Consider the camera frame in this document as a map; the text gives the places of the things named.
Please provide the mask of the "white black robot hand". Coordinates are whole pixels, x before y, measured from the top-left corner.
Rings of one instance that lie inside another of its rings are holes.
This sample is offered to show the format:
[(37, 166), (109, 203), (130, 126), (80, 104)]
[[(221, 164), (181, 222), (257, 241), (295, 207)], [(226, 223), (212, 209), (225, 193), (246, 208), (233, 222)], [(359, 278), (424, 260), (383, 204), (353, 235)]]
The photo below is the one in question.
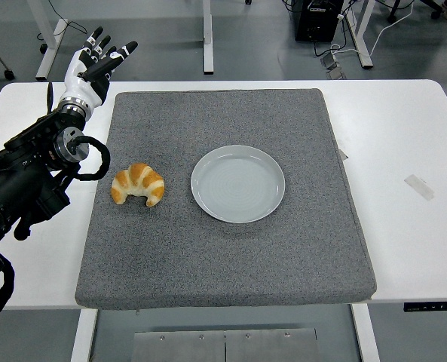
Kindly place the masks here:
[(102, 40), (103, 28), (96, 28), (83, 43), (80, 50), (73, 54), (66, 71), (64, 85), (66, 91), (61, 101), (78, 99), (88, 106), (90, 111), (106, 101), (112, 73), (133, 53), (138, 43), (130, 41), (121, 48), (111, 46), (104, 51), (111, 37)]

